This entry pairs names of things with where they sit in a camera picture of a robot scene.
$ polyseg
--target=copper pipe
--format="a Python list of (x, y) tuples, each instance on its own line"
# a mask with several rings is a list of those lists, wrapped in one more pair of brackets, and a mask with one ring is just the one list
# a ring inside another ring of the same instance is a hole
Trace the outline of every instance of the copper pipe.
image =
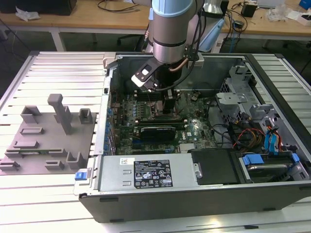
[(187, 62), (188, 62), (188, 58), (186, 58), (182, 63), (180, 63), (179, 66), (177, 66), (176, 68), (169, 68), (170, 72), (177, 72), (179, 71)]

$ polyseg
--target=sticker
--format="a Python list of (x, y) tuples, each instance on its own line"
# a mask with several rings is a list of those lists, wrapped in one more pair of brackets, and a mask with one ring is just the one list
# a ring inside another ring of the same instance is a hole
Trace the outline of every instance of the sticker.
[(135, 158), (120, 158), (120, 165), (133, 165)]
[(173, 187), (169, 160), (133, 161), (133, 163), (135, 188)]

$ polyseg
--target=white paper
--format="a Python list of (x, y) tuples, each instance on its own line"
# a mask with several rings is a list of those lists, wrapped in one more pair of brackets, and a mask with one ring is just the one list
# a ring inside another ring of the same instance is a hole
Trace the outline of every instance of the white paper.
[(16, 13), (15, 15), (19, 18), (21, 18), (22, 20), (28, 21), (28, 20), (32, 20), (32, 19), (39, 19), (40, 16), (38, 14), (38, 12), (27, 12), (27, 11), (22, 11), (20, 9), (16, 8)]
[(293, 19), (293, 20), (297, 20), (299, 16), (301, 16), (302, 13), (301, 12), (298, 12), (298, 11), (290, 11), (287, 15), (286, 15), (286, 18), (290, 18), (290, 19)]

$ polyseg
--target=motherboard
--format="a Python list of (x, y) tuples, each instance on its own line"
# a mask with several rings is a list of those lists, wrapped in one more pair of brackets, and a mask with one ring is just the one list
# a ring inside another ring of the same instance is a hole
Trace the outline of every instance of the motherboard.
[(126, 95), (111, 103), (114, 112), (116, 155), (187, 153), (217, 147), (205, 114), (210, 98), (179, 93), (174, 109), (163, 113), (162, 101), (147, 95)]

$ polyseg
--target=floor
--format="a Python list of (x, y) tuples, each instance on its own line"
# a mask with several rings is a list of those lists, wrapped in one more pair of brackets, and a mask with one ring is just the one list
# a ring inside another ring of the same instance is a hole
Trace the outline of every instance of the floor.
[[(18, 32), (18, 37), (31, 49), (39, 51), (55, 51), (55, 46), (50, 33), (43, 32)], [(98, 43), (94, 44), (91, 34), (88, 33), (62, 33), (67, 51), (133, 51), (138, 37), (122, 40), (117, 45), (117, 38), (122, 35), (98, 34)], [(300, 72), (311, 55), (306, 47), (307, 42), (298, 41), (270, 41), (267, 49), (262, 48), (264, 41), (256, 39), (241, 39), (235, 46), (235, 53), (281, 53)], [(227, 41), (221, 52), (229, 52), (231, 41)], [(0, 97), (19, 71), (26, 58), (28, 50), (12, 33), (8, 40), (0, 45)], [(302, 76), (311, 82), (311, 64), (304, 70)]]

